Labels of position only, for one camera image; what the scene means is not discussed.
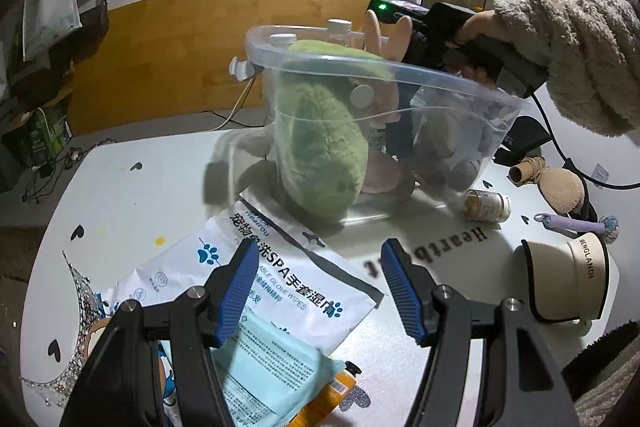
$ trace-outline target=person's arm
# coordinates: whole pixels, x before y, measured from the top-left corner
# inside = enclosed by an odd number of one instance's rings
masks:
[[[640,127],[640,20],[637,0],[501,0],[472,16],[456,35],[512,42],[525,58],[548,68],[558,111],[605,136]],[[490,82],[482,68],[463,76]]]

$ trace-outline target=beige fuzzy ball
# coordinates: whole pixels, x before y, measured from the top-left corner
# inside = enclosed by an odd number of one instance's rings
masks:
[[[578,212],[584,203],[582,181],[567,169],[544,169],[540,173],[538,188],[558,214]]]

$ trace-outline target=transparent plastic bin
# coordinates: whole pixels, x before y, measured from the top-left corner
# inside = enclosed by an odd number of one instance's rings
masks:
[[[298,42],[272,46],[276,33]],[[414,192],[460,201],[527,103],[452,74],[339,56],[343,48],[299,50],[300,41],[325,37],[324,28],[257,26],[244,43],[264,68],[272,192],[307,222],[380,219]],[[361,49],[364,35],[350,41]]]

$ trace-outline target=purple handle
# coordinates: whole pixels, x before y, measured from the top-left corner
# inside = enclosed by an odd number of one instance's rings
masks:
[[[594,232],[605,233],[604,223],[592,223],[591,221],[580,221],[571,217],[553,216],[551,214],[536,214],[533,216],[537,222],[542,223],[546,229],[565,229],[574,232]]]

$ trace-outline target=black cap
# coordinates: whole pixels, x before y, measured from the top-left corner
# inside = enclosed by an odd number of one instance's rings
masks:
[[[356,375],[360,375],[360,374],[362,374],[362,370],[361,370],[361,368],[359,368],[359,367],[358,367],[357,365],[355,365],[353,362],[349,362],[349,361],[347,361],[347,362],[345,362],[345,364],[344,364],[344,365],[346,365],[346,366],[347,366],[347,367],[346,367],[346,370],[347,370],[347,371],[349,371],[349,373],[351,373],[354,377],[355,377]]]

